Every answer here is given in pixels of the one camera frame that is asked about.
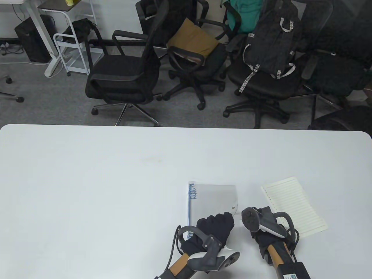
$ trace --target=black office chair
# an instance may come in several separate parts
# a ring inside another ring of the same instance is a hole
[[[216,39],[222,38],[225,34],[228,33],[227,26],[221,22],[216,22],[209,19],[198,19],[195,22],[195,24],[198,26],[202,26],[204,23],[220,26],[223,29],[224,32],[218,35]],[[183,56],[194,57],[200,62],[197,64],[192,63],[187,59],[179,57],[176,53]],[[218,90],[220,92],[223,92],[225,90],[225,82],[213,78],[223,66],[227,58],[227,51],[224,44],[219,43],[206,59],[200,54],[185,51],[176,47],[169,48],[168,55],[171,66],[176,70],[169,70],[169,78],[174,79],[176,77],[179,77],[180,84],[176,85],[166,94],[158,96],[156,98],[158,101],[168,101],[171,96],[178,91],[188,87],[192,87],[194,88],[195,93],[200,101],[200,103],[198,104],[198,109],[203,110],[206,103],[201,85],[216,85],[218,86]]]
[[[11,79],[11,77],[9,75],[5,75],[5,76],[0,77],[0,79],[3,79],[3,78],[5,79],[5,82],[7,84],[11,84],[13,82],[13,80]],[[25,100],[23,97],[18,97],[17,95],[0,92],[0,97],[2,97],[2,96],[5,97],[5,98],[15,99],[17,103],[23,103],[24,100]]]
[[[226,8],[225,10],[225,15],[224,15],[224,19],[222,21],[222,23],[226,26],[226,28],[224,28],[223,32],[218,35],[216,37],[217,40],[220,40],[222,39],[225,35],[227,35],[227,38],[228,38],[228,42],[230,42],[237,34],[238,34],[238,31],[239,31],[239,28],[241,26],[241,16],[240,14],[233,8],[233,6],[231,6],[230,4],[230,1],[227,1],[224,3],[224,6]],[[232,16],[234,17],[235,19],[235,25],[234,25],[234,28],[231,30],[229,24],[227,24],[227,13],[230,12],[232,14]],[[239,47],[236,47],[235,48],[237,51],[230,51],[228,52],[228,55],[229,55],[229,59],[230,59],[230,62],[233,63],[234,60],[235,60],[235,57],[238,55],[239,53]],[[219,75],[219,77],[221,79],[225,79],[226,78],[226,74],[227,74],[227,71],[229,69],[230,66],[226,67],[225,70],[223,70],[223,72]]]
[[[153,39],[166,18],[168,9],[168,0],[162,0],[148,36],[120,30],[113,33],[112,39],[121,55],[104,55],[96,65],[91,67],[86,84],[86,95],[89,98],[102,99],[107,103],[95,106],[92,109],[93,115],[98,114],[98,108],[123,104],[123,110],[115,126],[119,125],[128,106],[135,107],[152,120],[155,126],[159,126],[159,122],[138,105],[147,104],[154,99],[152,90],[159,78],[160,60],[154,51]],[[145,48],[142,56],[125,55],[120,47],[120,45],[125,46],[125,41],[119,44],[117,36],[143,42]]]
[[[372,1],[333,1],[333,13],[311,53],[313,72],[303,78],[315,96],[336,108],[347,109],[346,97],[372,80]]]
[[[320,31],[332,13],[333,5],[328,0],[296,0],[295,2],[306,3],[306,9],[301,19],[303,39],[299,42],[298,46],[300,51],[305,52],[308,49],[312,49],[313,42],[316,41]],[[271,9],[273,5],[275,5],[275,1],[270,1],[267,4],[267,9]],[[253,111],[255,113],[254,128],[256,129],[261,127],[261,117],[263,114],[268,114],[278,119],[281,123],[286,124],[289,121],[290,115],[280,108],[279,101],[298,94],[298,89],[303,81],[301,76],[303,71],[308,69],[307,61],[307,56],[297,59],[295,61],[295,71],[279,80],[272,78],[267,73],[259,71],[247,83],[243,91],[244,96],[248,100],[226,107],[223,116],[229,117],[231,113]],[[231,65],[228,76],[240,88],[251,72],[251,69],[244,64],[243,58],[240,56]],[[241,94],[239,88],[234,92],[237,96]]]
[[[148,35],[149,28],[153,23],[154,15],[162,0],[140,0],[136,3],[136,10],[141,24],[143,34]],[[161,27],[156,31],[154,46],[166,48],[166,43],[181,27],[185,18],[192,22],[196,20],[196,5],[202,5],[201,19],[204,19],[208,12],[206,0],[171,0],[169,1],[169,12]]]
[[[315,119],[308,130],[363,131],[372,137],[372,108],[354,106]]]

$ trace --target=black bag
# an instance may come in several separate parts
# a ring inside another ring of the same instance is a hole
[[[243,51],[243,61],[252,73],[246,78],[239,92],[243,92],[249,80],[260,70],[280,79],[291,74],[296,66],[297,42],[301,38],[298,10],[290,0],[279,0],[275,8],[267,11],[248,34]]]
[[[80,43],[84,42],[88,38],[90,31],[93,29],[95,24],[87,18],[83,18],[72,23],[74,27],[77,40]],[[69,26],[63,34],[73,35],[71,26]],[[74,38],[63,37],[63,41],[71,44],[75,44]]]

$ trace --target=qr code label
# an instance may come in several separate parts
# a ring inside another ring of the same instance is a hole
[[[286,274],[283,275],[284,279],[298,279],[296,274]]]

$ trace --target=white desk leg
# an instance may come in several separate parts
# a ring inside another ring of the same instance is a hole
[[[36,26],[36,29],[38,30],[45,46],[46,46],[46,49],[48,50],[51,58],[52,58],[52,61],[50,62],[50,64],[48,65],[46,71],[45,71],[45,76],[47,77],[50,77],[53,73],[53,71],[55,70],[55,68],[57,67],[58,65],[58,62],[60,60],[60,57],[58,55],[58,52],[57,52],[57,49],[55,48],[54,44],[53,44],[53,41],[51,39],[51,37],[49,36],[49,33],[47,31],[47,28],[45,27],[41,17],[40,17],[40,14],[39,14],[39,11],[38,11],[38,8],[36,7],[36,4],[32,3],[31,0],[28,0],[24,3],[24,6],[26,6],[27,8],[27,12],[28,14],[30,15],[33,23],[35,24]]]

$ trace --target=white wall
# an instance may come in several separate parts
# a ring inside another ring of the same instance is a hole
[[[40,5],[44,0],[32,0],[37,6]],[[126,30],[131,32],[142,33],[141,25],[138,20],[135,4],[139,0],[92,0],[94,4],[94,10],[96,12],[98,27],[101,35],[104,39],[110,39],[114,30]],[[208,0],[209,12],[207,15],[208,19],[222,21],[224,16],[224,8],[219,7],[220,0]],[[28,17],[25,7],[22,5],[14,5],[14,8],[18,16],[23,19],[22,11],[25,13],[26,18]],[[79,3],[69,14],[72,15],[71,19],[75,14],[79,14],[84,11],[89,11],[90,6],[87,1]],[[62,14],[48,13],[56,21],[58,32],[63,32],[67,23]],[[14,14],[13,8],[9,4],[0,4],[0,38],[16,38],[17,35],[14,32],[14,28],[21,23],[21,21]],[[214,28],[205,26],[212,35],[218,35],[221,32],[220,28]]]

